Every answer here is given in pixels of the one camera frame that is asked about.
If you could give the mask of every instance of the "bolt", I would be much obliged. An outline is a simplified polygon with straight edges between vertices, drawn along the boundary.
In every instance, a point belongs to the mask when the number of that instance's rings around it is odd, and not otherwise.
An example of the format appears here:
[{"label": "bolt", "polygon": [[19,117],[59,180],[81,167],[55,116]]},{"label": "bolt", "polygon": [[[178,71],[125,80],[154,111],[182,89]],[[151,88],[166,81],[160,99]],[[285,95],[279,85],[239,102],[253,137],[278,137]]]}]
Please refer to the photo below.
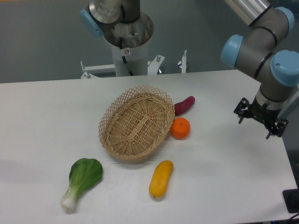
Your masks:
[{"label": "bolt", "polygon": [[84,71],[85,70],[85,66],[83,65],[83,61],[81,61],[80,63],[81,63],[82,71]]},{"label": "bolt", "polygon": [[157,55],[157,62],[160,62],[161,55]]}]

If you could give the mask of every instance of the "basket rim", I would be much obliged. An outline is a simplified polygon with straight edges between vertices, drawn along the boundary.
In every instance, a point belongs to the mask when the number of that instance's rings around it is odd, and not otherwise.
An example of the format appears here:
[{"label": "basket rim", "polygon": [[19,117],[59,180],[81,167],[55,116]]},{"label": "basket rim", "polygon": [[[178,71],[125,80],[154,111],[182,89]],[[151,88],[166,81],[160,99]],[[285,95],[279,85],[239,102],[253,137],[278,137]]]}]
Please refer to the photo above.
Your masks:
[{"label": "basket rim", "polygon": [[[129,91],[133,90],[134,94],[128,94]],[[118,100],[123,97],[123,95],[127,95],[128,98],[125,99],[121,104],[118,104]],[[161,102],[159,104],[163,104],[167,108],[166,114],[167,120],[165,121],[165,127],[163,131],[161,132],[160,135],[157,136],[157,139],[152,142],[151,146],[136,154],[136,155],[123,155],[115,150],[113,150],[113,147],[109,144],[109,133],[111,132],[111,129],[113,127],[113,124],[117,120],[116,118],[121,118],[123,114],[125,113],[126,110],[128,110],[129,107],[132,105],[138,103],[138,98],[140,96],[145,96],[145,97],[155,97],[159,98]],[[100,124],[99,124],[99,139],[100,142],[102,143],[102,146],[108,151],[112,156],[121,159],[121,160],[126,160],[126,161],[136,161],[140,160],[143,158],[146,158],[150,154],[152,154],[156,149],[157,146],[163,141],[163,139],[166,137],[167,133],[170,130],[170,127],[172,125],[173,119],[175,117],[175,111],[174,111],[174,104],[172,99],[170,98],[169,95],[167,95],[166,92],[160,90],[159,88],[151,87],[151,86],[137,86],[134,88],[130,88],[129,90],[125,91],[122,93],[106,110],[105,115],[102,117]]]}]

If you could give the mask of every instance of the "fake fruit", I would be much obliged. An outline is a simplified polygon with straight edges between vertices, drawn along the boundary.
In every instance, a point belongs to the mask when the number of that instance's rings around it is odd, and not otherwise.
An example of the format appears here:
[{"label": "fake fruit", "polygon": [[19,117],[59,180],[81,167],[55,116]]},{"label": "fake fruit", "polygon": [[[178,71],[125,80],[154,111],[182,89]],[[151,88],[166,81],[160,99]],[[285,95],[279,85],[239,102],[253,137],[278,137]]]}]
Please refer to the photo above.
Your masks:
[{"label": "fake fruit", "polygon": [[176,103],[174,105],[175,115],[179,116],[179,115],[185,113],[186,111],[188,111],[193,106],[194,102],[195,102],[195,97],[189,96],[184,101]]},{"label": "fake fruit", "polygon": [[162,161],[157,165],[149,185],[149,193],[153,197],[159,198],[165,194],[172,170],[173,163],[170,160]]},{"label": "fake fruit", "polygon": [[96,159],[80,159],[76,161],[69,174],[69,188],[61,198],[61,207],[67,212],[72,213],[79,197],[93,188],[103,175],[103,167]]},{"label": "fake fruit", "polygon": [[179,117],[173,120],[170,128],[170,133],[176,139],[182,140],[186,138],[190,133],[190,123],[187,119]]}]

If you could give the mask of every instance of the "orange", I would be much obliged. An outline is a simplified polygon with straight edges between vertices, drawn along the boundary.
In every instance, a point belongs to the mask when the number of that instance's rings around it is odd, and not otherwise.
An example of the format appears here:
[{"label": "orange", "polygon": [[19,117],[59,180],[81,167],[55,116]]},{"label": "orange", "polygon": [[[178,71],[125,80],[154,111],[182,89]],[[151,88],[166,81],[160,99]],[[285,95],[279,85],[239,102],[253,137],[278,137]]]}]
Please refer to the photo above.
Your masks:
[{"label": "orange", "polygon": [[184,139],[190,133],[190,123],[187,119],[179,117],[173,120],[173,123],[170,128],[170,133],[176,139]]}]

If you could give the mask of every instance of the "green leafy vegetable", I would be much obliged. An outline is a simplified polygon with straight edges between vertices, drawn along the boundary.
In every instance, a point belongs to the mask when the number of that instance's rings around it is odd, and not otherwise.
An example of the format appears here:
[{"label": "green leafy vegetable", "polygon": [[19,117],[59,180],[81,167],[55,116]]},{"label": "green leafy vegetable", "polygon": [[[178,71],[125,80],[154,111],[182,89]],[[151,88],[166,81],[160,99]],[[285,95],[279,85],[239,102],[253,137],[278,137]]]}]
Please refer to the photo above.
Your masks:
[{"label": "green leafy vegetable", "polygon": [[60,201],[62,208],[72,213],[79,197],[99,183],[102,175],[103,167],[96,159],[83,158],[76,161],[71,167],[69,188]]}]

